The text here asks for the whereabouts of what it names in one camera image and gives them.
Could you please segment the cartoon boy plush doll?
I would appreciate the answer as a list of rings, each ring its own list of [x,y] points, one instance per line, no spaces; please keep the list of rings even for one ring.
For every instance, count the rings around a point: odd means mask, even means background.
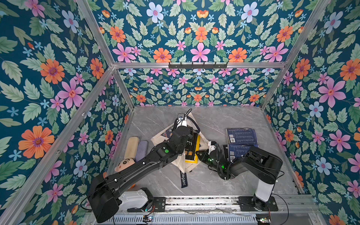
[[[114,169],[114,174],[117,174],[119,172],[121,172],[122,170],[125,170],[126,168],[132,166],[133,164],[135,164],[134,159],[132,158],[127,158],[122,160]]]

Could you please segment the dark blue barcode book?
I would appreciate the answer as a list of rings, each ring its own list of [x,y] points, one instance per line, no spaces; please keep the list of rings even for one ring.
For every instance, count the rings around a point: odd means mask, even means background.
[[[257,135],[253,128],[227,128],[228,144],[257,146]]]

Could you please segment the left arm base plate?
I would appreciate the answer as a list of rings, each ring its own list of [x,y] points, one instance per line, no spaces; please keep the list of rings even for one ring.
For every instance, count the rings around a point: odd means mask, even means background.
[[[166,200],[165,197],[154,197],[153,200],[149,200],[143,207],[127,209],[127,212],[165,212]]]

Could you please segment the purple fabric glasses case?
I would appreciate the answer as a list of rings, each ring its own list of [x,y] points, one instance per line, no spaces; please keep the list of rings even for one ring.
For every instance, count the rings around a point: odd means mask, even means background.
[[[142,140],[138,144],[135,161],[138,162],[148,154],[148,141]]]

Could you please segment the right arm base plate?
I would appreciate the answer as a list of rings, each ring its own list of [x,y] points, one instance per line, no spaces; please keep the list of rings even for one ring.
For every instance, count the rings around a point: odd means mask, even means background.
[[[274,197],[264,202],[256,196],[240,196],[237,201],[242,212],[278,212],[278,206]]]

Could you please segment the black Elegant bag label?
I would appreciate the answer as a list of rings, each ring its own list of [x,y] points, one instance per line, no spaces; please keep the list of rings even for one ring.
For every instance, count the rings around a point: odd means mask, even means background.
[[[187,174],[185,172],[180,171],[181,178],[181,188],[186,188],[188,186]]]

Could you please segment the blue spine classics book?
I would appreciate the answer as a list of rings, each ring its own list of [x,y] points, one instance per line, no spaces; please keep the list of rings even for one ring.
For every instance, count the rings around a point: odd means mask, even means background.
[[[229,161],[233,162],[234,159],[241,158],[250,150],[250,147],[258,147],[258,145],[228,144],[227,149]]]

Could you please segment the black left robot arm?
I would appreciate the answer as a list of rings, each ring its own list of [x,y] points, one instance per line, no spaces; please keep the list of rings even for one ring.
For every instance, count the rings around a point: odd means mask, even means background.
[[[112,218],[120,208],[120,196],[142,178],[172,163],[181,155],[188,139],[192,137],[189,127],[179,126],[172,136],[156,145],[150,153],[130,167],[104,177],[98,175],[91,182],[87,199],[98,223]]]

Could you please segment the beige glasses case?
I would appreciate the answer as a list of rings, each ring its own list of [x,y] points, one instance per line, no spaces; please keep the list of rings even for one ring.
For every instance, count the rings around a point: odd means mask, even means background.
[[[136,136],[130,137],[127,141],[124,158],[125,159],[128,159],[128,158],[135,159],[136,155],[137,155],[138,145],[139,145],[139,137],[136,137]]]

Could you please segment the black hook rail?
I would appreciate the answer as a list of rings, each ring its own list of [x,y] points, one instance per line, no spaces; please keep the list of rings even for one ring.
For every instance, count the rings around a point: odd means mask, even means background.
[[[224,69],[227,68],[227,63],[209,63],[209,62],[200,62],[200,63],[169,63],[168,68],[174,69]]]

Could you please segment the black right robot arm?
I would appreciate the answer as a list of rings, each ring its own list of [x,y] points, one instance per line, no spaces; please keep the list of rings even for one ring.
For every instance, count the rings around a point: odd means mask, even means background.
[[[243,172],[251,172],[258,178],[256,192],[251,198],[251,203],[245,203],[241,200],[239,203],[252,206],[258,211],[268,208],[270,197],[283,165],[280,157],[256,146],[250,146],[245,154],[233,159],[233,161],[228,161],[218,144],[210,146],[206,151],[197,151],[196,155],[210,170],[217,172],[218,176],[226,181]]]

